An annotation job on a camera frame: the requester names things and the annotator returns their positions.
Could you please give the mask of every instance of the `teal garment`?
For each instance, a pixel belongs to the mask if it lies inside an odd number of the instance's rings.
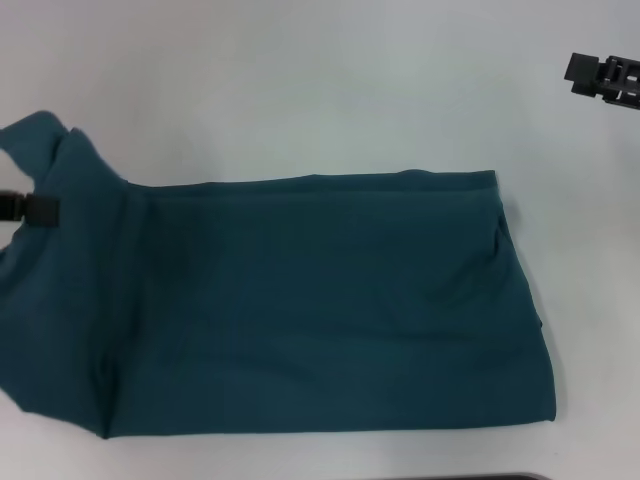
[[[0,147],[60,199],[0,253],[0,387],[102,437],[555,417],[495,174],[142,187],[37,113]]]

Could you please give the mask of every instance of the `teal cloth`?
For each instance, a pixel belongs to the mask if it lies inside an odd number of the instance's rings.
[[[142,187],[49,113],[0,147],[61,200],[0,253],[0,387],[102,437],[553,420],[495,174]]]

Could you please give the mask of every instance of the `folded fabric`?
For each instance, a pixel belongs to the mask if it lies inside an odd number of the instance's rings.
[[[0,147],[60,201],[0,253],[0,387],[102,437],[555,417],[495,174],[143,187],[50,113]]]

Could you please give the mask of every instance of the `white table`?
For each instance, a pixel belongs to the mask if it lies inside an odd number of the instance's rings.
[[[2,0],[0,125],[52,110],[131,181],[496,169],[559,415],[104,442],[3,395],[0,478],[640,478],[640,112],[563,81],[574,51],[640,59],[639,23],[632,0]],[[2,188],[29,189],[4,155]]]

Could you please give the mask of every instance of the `white surface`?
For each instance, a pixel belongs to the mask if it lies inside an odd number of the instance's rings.
[[[0,478],[640,478],[640,112],[562,79],[574,51],[640,58],[639,18],[632,0],[2,0],[0,125],[52,110],[131,181],[496,169],[559,416],[104,442],[2,396]],[[29,182],[3,156],[7,187]]]

